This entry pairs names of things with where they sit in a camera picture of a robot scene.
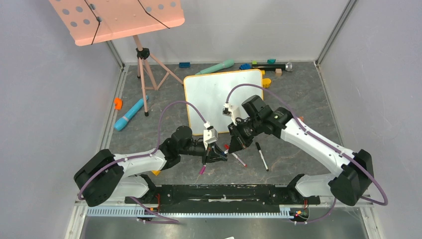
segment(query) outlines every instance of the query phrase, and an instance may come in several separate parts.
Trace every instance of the whiteboard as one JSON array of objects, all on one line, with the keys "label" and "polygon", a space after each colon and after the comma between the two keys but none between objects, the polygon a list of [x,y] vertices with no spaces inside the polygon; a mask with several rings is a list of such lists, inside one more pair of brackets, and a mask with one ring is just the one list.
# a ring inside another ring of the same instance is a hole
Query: whiteboard
[{"label": "whiteboard", "polygon": [[[227,126],[231,123],[231,117],[222,114],[223,105],[231,89],[243,83],[262,86],[261,71],[252,69],[187,76],[183,85],[185,87],[186,101],[193,104],[201,112],[205,120],[209,121],[219,133],[224,133],[228,132]],[[239,106],[243,119],[248,117],[248,115],[241,105],[253,95],[263,98],[261,89],[250,86],[237,88],[230,96],[229,103]],[[187,106],[187,109],[189,127],[192,129],[193,134],[202,135],[205,129],[204,122],[191,106]]]}]

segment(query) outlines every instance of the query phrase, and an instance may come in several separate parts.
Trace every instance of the pink marker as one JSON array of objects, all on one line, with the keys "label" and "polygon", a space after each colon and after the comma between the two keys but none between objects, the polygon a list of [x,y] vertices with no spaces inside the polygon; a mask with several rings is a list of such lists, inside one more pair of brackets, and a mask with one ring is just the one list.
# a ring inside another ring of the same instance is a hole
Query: pink marker
[{"label": "pink marker", "polygon": [[[227,154],[228,153],[228,145],[227,144],[225,144],[224,145],[225,146],[225,148],[227,149],[224,153],[225,154]],[[245,162],[243,162],[235,153],[232,153],[231,155],[233,155],[235,158],[237,158],[237,160],[239,160],[239,162],[241,163],[241,164],[243,164],[243,166],[245,166],[245,167],[248,167],[248,165],[246,165],[246,163]]]}]

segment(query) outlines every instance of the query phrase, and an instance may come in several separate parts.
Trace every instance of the wooden cube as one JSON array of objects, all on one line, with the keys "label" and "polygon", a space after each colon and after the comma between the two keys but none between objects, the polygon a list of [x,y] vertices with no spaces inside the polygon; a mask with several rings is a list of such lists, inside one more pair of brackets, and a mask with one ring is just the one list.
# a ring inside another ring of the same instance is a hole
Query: wooden cube
[{"label": "wooden cube", "polygon": [[276,77],[280,77],[283,72],[281,71],[281,69],[276,69],[275,73],[276,73]]}]

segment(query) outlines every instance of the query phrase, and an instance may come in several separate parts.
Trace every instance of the marker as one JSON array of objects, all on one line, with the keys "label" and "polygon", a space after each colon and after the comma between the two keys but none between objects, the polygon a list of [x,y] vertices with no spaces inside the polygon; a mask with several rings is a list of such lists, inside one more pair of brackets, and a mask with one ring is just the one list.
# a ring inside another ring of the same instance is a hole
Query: marker
[{"label": "marker", "polygon": [[264,162],[265,165],[265,169],[267,170],[267,172],[269,171],[267,163],[265,162],[264,156],[262,155],[262,151],[261,151],[261,146],[259,146],[258,142],[255,143],[256,144],[256,148],[258,149],[259,154],[261,155],[262,158],[262,162]]},{"label": "marker", "polygon": [[[225,148],[227,149],[224,153],[225,154],[227,154],[228,153],[228,145],[227,144],[225,144],[224,145],[225,146]],[[245,166],[245,167],[248,167],[248,165],[246,165],[246,163],[245,162],[243,162],[236,154],[234,154],[234,153],[232,153],[231,155],[233,155],[235,158],[237,158],[237,160],[239,160],[239,162],[241,163],[241,164],[243,164],[243,166]]]}]

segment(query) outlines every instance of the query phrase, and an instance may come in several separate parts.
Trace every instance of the music stand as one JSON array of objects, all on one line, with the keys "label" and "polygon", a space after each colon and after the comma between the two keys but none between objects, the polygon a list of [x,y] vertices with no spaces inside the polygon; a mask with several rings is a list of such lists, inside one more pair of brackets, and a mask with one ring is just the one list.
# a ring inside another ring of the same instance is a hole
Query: music stand
[{"label": "music stand", "polygon": [[[183,82],[160,60],[143,48],[138,34],[180,26],[185,17],[180,0],[50,0],[78,46],[133,36],[138,57],[145,116],[148,116],[147,89],[158,90],[169,75]],[[167,74],[156,84],[147,58],[156,61]],[[145,87],[144,70],[151,87]]]}]

